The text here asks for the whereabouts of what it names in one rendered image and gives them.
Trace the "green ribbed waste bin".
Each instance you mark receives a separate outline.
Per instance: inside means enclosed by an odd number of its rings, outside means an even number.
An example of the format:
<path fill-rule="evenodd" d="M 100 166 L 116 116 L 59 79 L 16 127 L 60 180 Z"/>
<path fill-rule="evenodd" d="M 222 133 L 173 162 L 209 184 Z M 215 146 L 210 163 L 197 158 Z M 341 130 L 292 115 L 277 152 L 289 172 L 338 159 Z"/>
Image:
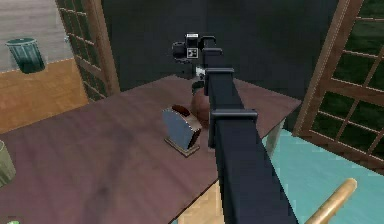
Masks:
<path fill-rule="evenodd" d="M 45 63 L 34 38 L 12 39 L 5 43 L 13 55 L 19 69 L 24 74 L 36 73 L 45 69 Z"/>

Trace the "brown wooden table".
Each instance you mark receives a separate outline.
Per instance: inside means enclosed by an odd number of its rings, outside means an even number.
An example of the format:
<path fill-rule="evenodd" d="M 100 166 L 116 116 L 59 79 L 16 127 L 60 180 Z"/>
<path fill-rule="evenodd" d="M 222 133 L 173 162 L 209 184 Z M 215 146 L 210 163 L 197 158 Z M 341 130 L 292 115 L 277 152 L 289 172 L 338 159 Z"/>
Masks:
<path fill-rule="evenodd" d="M 191 83 L 168 76 L 0 135 L 16 168 L 0 188 L 0 224 L 170 224 L 217 179 L 201 133 L 184 157 L 162 111 Z"/>

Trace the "wooden baseball bat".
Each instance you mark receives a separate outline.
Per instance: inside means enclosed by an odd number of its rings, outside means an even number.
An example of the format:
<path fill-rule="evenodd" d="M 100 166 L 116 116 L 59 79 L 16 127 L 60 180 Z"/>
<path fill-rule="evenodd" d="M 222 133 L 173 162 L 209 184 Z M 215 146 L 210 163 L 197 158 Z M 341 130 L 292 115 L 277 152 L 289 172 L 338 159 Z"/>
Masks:
<path fill-rule="evenodd" d="M 347 178 L 305 224 L 328 224 L 338 210 L 348 201 L 357 189 L 358 182 L 354 178 Z"/>

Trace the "teal bed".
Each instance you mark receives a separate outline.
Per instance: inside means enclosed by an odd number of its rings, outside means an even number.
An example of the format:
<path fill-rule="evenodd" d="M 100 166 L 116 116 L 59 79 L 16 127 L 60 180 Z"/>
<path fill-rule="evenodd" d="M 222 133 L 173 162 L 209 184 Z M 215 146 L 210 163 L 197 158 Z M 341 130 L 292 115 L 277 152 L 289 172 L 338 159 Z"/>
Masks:
<path fill-rule="evenodd" d="M 356 179 L 358 187 L 330 224 L 384 224 L 384 176 L 286 130 L 280 133 L 272 161 L 301 224 L 347 178 Z"/>

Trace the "wooden lattice window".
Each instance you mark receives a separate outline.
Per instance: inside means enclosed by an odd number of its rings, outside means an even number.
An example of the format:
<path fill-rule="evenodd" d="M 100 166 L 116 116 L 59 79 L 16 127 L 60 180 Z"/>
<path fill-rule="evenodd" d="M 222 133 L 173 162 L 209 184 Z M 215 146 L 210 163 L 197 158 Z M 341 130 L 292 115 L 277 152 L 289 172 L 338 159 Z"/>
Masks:
<path fill-rule="evenodd" d="M 339 0 L 293 134 L 384 175 L 384 0 Z"/>
<path fill-rule="evenodd" d="M 120 92 L 102 0 L 55 0 L 90 101 Z"/>

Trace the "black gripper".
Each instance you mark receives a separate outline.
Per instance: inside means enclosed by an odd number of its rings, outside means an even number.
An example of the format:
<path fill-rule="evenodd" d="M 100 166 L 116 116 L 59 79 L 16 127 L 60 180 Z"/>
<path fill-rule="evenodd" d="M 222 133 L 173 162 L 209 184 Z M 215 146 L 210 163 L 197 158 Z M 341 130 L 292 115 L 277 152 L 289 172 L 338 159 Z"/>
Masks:
<path fill-rule="evenodd" d="M 177 63 L 187 64 L 189 66 L 186 77 L 193 79 L 196 76 L 196 63 L 199 59 L 199 48 L 197 41 L 174 42 L 172 44 L 172 56 Z M 195 95 L 199 89 L 204 88 L 203 81 L 196 81 L 192 84 L 192 95 Z"/>

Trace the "pale green ribbed container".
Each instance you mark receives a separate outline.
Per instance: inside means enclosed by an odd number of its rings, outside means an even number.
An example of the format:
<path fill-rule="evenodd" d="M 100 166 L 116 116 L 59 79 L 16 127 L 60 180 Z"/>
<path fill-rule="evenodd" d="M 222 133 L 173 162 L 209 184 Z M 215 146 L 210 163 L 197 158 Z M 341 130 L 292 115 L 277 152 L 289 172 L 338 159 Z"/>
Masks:
<path fill-rule="evenodd" d="M 0 140 L 0 188 L 9 184 L 16 176 L 12 158 L 3 141 Z"/>

